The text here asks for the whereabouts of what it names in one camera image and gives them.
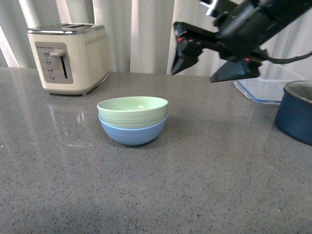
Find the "stacked bowls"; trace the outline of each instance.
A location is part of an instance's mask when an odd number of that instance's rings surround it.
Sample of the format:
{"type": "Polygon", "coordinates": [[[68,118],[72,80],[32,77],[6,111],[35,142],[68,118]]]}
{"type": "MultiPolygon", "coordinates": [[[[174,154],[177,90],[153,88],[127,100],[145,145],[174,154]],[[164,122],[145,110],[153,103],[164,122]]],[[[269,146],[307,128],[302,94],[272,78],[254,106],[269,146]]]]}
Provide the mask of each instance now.
{"type": "Polygon", "coordinates": [[[126,145],[155,139],[168,117],[168,101],[159,97],[119,97],[100,102],[97,109],[107,135],[126,145]]]}

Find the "toaster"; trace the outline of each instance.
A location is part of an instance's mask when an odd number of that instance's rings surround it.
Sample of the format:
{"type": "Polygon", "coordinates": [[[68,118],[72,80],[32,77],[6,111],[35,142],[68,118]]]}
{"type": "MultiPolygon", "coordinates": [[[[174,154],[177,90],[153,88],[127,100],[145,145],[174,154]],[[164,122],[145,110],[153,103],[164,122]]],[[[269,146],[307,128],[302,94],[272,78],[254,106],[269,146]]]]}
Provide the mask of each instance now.
{"type": "Polygon", "coordinates": [[[104,25],[66,23],[29,28],[28,39],[44,90],[85,95],[109,75],[104,25]]]}

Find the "plastic container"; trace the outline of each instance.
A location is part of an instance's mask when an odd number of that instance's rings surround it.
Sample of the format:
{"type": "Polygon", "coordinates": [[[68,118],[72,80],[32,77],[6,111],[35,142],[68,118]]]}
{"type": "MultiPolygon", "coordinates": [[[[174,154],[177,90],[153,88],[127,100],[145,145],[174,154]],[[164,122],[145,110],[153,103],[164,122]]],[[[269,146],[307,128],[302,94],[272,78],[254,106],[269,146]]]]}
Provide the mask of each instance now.
{"type": "Polygon", "coordinates": [[[258,78],[235,80],[234,84],[247,98],[265,104],[280,104],[287,83],[306,80],[285,66],[272,63],[260,67],[260,74],[258,78]]]}

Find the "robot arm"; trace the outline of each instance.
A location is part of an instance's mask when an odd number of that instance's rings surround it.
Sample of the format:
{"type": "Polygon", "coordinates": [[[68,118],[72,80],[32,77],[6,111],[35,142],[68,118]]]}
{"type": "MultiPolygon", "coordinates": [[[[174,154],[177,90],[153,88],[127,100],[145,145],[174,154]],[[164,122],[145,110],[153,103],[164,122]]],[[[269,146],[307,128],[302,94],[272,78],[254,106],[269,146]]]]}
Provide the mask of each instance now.
{"type": "Polygon", "coordinates": [[[211,82],[258,77],[258,67],[269,59],[259,46],[312,8],[312,0],[244,0],[240,5],[229,0],[201,0],[201,4],[208,7],[207,15],[215,18],[219,31],[212,33],[175,22],[176,53],[171,74],[195,65],[207,48],[228,61],[211,82]]]}

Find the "black cable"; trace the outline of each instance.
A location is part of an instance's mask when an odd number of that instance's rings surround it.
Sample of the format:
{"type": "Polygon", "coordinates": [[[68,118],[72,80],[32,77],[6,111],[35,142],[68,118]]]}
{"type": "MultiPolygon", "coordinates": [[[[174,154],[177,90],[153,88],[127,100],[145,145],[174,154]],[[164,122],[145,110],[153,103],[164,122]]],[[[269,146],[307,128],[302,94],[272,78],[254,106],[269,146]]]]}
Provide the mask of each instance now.
{"type": "Polygon", "coordinates": [[[303,59],[306,59],[308,57],[312,56],[312,51],[305,54],[305,55],[302,55],[302,56],[296,56],[296,57],[293,57],[293,58],[271,58],[269,56],[267,56],[265,59],[267,59],[268,61],[272,62],[272,63],[275,63],[275,64],[287,64],[287,63],[291,63],[291,62],[296,62],[296,61],[299,61],[299,60],[303,60],[303,59]]]}

